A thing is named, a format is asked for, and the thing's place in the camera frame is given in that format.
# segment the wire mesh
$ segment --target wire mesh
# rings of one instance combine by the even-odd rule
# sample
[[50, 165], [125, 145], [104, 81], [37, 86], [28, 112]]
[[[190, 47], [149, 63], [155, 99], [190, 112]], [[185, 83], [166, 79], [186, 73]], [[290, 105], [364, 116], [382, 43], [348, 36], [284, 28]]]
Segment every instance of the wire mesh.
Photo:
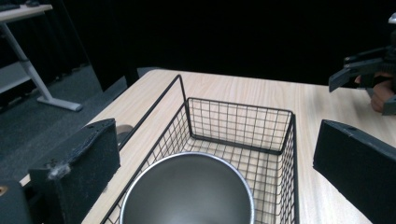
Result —
[[[189, 98], [134, 177], [175, 153], [210, 153], [246, 179], [253, 193], [255, 223], [299, 223], [295, 144], [290, 111]], [[119, 223], [122, 200], [105, 223]]]

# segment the person's hand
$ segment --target person's hand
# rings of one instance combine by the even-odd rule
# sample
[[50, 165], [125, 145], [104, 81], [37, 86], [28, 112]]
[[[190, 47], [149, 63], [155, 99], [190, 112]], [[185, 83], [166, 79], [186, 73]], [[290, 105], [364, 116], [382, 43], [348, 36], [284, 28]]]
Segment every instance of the person's hand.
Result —
[[[375, 73], [375, 77], [393, 77], [393, 75], [384, 72]], [[361, 83], [361, 76], [356, 77], [356, 83]], [[374, 111], [382, 113], [384, 103], [392, 97], [395, 92], [392, 90], [392, 80], [386, 80], [376, 84], [373, 87], [374, 94], [371, 99], [371, 106]]]

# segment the black background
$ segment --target black background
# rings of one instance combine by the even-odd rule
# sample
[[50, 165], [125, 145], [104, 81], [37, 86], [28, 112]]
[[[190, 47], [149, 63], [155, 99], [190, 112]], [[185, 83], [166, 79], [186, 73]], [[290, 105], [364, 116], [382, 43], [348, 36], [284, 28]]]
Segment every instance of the black background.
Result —
[[395, 1], [114, 3], [138, 65], [322, 85], [396, 29]]

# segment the stainless steel bowl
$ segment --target stainless steel bowl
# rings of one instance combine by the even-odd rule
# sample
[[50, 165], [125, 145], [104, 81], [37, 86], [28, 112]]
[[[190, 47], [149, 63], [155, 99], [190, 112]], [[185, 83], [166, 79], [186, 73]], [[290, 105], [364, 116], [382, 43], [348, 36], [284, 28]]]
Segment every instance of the stainless steel bowl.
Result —
[[218, 157], [183, 152], [155, 162], [128, 189], [120, 223], [253, 224], [245, 179]]

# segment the light wood tabletop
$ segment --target light wood tabletop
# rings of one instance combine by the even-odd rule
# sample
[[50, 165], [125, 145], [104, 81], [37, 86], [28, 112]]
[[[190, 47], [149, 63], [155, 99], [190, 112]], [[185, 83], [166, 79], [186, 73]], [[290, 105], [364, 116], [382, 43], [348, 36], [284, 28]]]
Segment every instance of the light wood tabletop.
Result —
[[[296, 116], [300, 223], [370, 223], [321, 174], [313, 169], [320, 123], [330, 119], [354, 126], [396, 146], [396, 117], [384, 117], [370, 106], [366, 91], [229, 77], [183, 71], [153, 70], [140, 78], [92, 122], [114, 118], [118, 125], [136, 123], [177, 75], [183, 77], [187, 97], [292, 111]], [[121, 167], [109, 182], [84, 223], [99, 223], [120, 195], [134, 171], [181, 105], [180, 87], [172, 88], [120, 152]]]

